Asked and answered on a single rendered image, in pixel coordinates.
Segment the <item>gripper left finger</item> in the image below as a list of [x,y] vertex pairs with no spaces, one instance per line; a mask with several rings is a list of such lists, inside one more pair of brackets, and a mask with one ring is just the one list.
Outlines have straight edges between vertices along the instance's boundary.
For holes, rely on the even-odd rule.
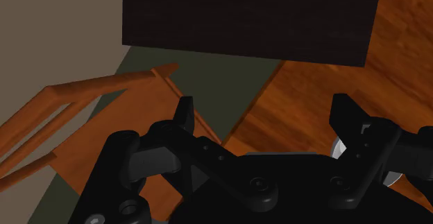
[[193,99],[179,100],[174,117],[145,135],[112,133],[105,141],[68,224],[154,224],[140,196],[161,175],[181,196],[165,224],[265,224],[273,218],[278,186],[211,139],[194,136]]

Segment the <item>brown wooden table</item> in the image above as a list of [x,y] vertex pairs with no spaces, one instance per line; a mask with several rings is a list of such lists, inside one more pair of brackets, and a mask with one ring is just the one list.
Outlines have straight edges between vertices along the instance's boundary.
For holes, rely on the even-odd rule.
[[224,146],[236,155],[329,155],[336,93],[349,94],[370,115],[410,132],[433,126],[433,0],[379,0],[362,68],[280,63]]

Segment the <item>white round object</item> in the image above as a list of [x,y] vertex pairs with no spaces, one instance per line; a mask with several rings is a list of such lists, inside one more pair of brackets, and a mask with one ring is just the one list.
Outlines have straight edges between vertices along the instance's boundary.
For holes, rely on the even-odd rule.
[[[330,156],[335,158],[335,159],[338,159],[345,150],[346,150],[346,146],[340,140],[340,138],[337,137],[333,142],[333,145],[332,145],[332,148],[330,151]],[[387,171],[384,173],[383,185],[390,187],[395,182],[397,182],[401,178],[401,176],[402,176],[401,173],[396,173],[393,171]]]

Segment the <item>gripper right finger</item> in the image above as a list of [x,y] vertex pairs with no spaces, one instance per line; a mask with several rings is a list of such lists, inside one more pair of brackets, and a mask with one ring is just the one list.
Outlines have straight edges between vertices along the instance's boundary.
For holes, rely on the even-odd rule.
[[356,208],[370,187],[384,186],[389,172],[401,173],[433,206],[433,126],[417,133],[367,114],[347,94],[334,94],[329,124],[346,146],[337,159],[329,199],[336,209]]

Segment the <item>brown wooden chair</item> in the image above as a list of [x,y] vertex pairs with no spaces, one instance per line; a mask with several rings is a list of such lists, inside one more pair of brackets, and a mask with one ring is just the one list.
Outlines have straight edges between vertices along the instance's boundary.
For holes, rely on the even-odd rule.
[[[169,76],[176,63],[149,71],[46,86],[0,126],[0,193],[51,166],[82,193],[106,139],[120,130],[145,134],[156,121],[172,119],[182,92]],[[14,171],[23,159],[98,96],[121,91],[97,115],[59,146]]]

